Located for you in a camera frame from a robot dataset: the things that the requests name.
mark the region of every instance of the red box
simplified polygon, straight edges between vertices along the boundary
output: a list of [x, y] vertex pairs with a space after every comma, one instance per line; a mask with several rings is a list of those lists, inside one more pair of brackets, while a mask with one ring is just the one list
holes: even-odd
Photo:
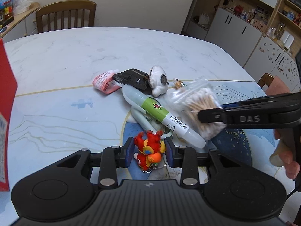
[[9, 64], [3, 41], [0, 39], [0, 191], [9, 191], [7, 141], [16, 91], [17, 81]]

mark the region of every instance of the black cable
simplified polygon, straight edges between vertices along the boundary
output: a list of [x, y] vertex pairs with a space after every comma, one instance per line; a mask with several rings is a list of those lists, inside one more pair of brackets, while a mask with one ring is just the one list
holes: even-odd
[[286, 199], [290, 198], [299, 188], [301, 188], [301, 184], [297, 188], [294, 188], [291, 193], [286, 196]]

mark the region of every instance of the dining table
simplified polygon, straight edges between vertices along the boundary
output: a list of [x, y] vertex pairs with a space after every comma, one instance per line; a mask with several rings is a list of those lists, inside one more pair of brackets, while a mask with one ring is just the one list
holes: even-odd
[[[18, 88], [8, 136], [10, 191], [0, 192], [0, 226], [18, 219], [11, 190], [20, 179], [82, 148], [96, 153], [122, 146], [128, 137], [142, 131], [121, 90], [105, 95], [93, 88], [94, 78], [108, 70], [135, 68], [149, 73], [152, 66], [159, 65], [166, 73], [168, 92], [174, 91], [173, 78], [189, 84], [203, 77], [221, 104], [265, 96], [223, 49], [179, 34], [138, 28], [72, 28], [27, 36], [4, 46]], [[167, 94], [157, 99], [166, 109], [172, 107]], [[269, 162], [277, 146], [273, 130], [224, 129], [206, 146], [275, 177], [287, 194], [294, 189], [284, 168]], [[135, 162], [117, 169], [118, 182], [179, 180], [180, 174], [180, 168], [168, 165], [142, 173]], [[90, 181], [97, 182], [97, 175], [97, 168], [93, 168]], [[204, 168], [199, 168], [199, 175], [201, 183], [208, 181]], [[300, 204], [301, 194], [296, 192], [286, 201], [280, 218], [294, 221]]]

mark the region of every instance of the plastic bag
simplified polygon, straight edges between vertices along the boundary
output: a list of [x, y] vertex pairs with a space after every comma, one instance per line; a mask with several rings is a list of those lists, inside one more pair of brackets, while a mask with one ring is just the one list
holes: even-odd
[[200, 14], [199, 25], [208, 25], [210, 23], [210, 18], [207, 13]]
[[184, 110], [196, 127], [195, 131], [205, 140], [212, 139], [226, 127], [222, 122], [202, 123], [198, 119], [199, 111], [221, 107], [212, 86], [202, 77], [174, 91], [170, 102], [178, 111]]
[[13, 6], [14, 16], [29, 10], [30, 5], [31, 5], [31, 1], [29, 0], [14, 0], [14, 6]]

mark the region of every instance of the red toy figure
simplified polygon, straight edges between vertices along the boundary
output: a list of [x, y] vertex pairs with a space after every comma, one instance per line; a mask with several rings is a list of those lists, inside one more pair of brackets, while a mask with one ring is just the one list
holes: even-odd
[[153, 131], [147, 131], [147, 139], [143, 140], [144, 132], [139, 133], [134, 138], [134, 143], [139, 149], [139, 153], [134, 154], [134, 158], [137, 160], [139, 167], [143, 171], [147, 171], [151, 164], [157, 164], [161, 161], [161, 153], [165, 152], [165, 143], [161, 141], [163, 131], [157, 131], [153, 134]]
[[293, 22], [297, 25], [300, 25], [300, 20], [301, 20], [301, 14], [297, 13], [294, 20], [293, 20]]

